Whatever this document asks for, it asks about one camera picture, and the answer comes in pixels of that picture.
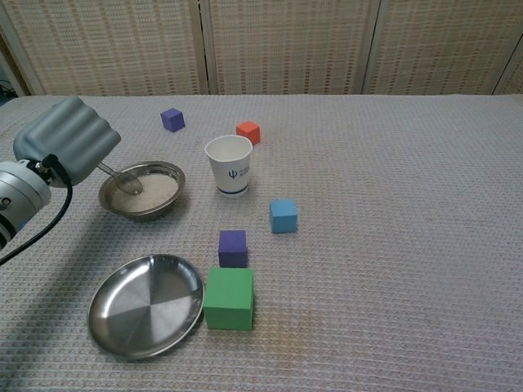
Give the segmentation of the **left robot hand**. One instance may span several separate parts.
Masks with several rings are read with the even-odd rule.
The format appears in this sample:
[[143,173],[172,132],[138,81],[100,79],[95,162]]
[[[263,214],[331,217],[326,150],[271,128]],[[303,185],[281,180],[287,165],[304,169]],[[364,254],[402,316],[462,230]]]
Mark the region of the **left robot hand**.
[[16,136],[18,160],[42,161],[54,154],[71,183],[83,182],[121,141],[110,124],[77,96],[68,96]]

